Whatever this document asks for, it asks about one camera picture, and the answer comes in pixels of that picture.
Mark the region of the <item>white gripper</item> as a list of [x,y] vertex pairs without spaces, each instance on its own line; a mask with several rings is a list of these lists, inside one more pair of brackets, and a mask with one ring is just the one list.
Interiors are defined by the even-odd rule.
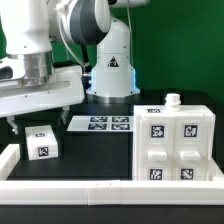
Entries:
[[15,115],[63,107],[60,124],[66,125],[70,106],[84,100],[82,68],[57,68],[48,83],[40,86],[0,88],[0,118],[7,117],[12,132],[18,134]]

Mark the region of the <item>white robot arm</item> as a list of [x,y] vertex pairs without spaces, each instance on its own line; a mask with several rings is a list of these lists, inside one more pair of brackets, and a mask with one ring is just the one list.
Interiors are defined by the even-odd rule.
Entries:
[[[0,58],[0,118],[17,130],[17,115],[69,107],[86,95],[105,103],[137,96],[130,63],[131,31],[112,8],[146,5],[150,0],[0,0],[6,56]],[[84,89],[85,63],[56,68],[51,43],[95,45],[92,86]]]

